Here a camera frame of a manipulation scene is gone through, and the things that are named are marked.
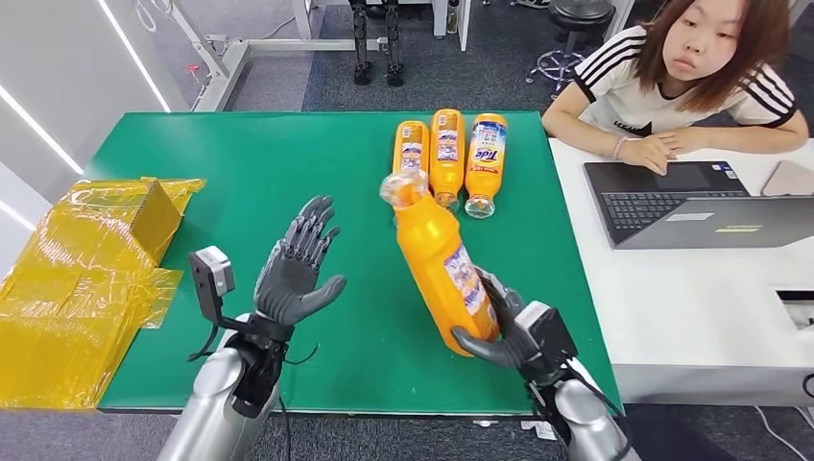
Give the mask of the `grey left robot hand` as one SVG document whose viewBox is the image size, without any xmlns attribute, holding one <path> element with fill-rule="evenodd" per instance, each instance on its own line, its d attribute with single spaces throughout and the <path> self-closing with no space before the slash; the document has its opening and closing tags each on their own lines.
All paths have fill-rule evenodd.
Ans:
<svg viewBox="0 0 814 461">
<path fill-rule="evenodd" d="M 326 226 L 334 215 L 333 200 L 318 195 L 308 201 L 273 246 L 253 292 L 254 309 L 281 326 L 293 327 L 333 303 L 347 280 L 331 276 L 317 281 L 321 266 L 340 228 Z"/>
</svg>

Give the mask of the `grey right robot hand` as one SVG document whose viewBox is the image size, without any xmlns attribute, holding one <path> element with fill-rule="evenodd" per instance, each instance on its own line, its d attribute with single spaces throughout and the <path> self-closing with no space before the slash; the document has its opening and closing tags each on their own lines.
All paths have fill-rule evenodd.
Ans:
<svg viewBox="0 0 814 461">
<path fill-rule="evenodd" d="M 476 339 L 461 327 L 451 328 L 450 333 L 465 352 L 504 368 L 522 370 L 539 355 L 539 345 L 515 322 L 516 315 L 526 303 L 494 274 L 478 266 L 475 270 L 495 312 L 500 338 L 493 341 Z"/>
</svg>

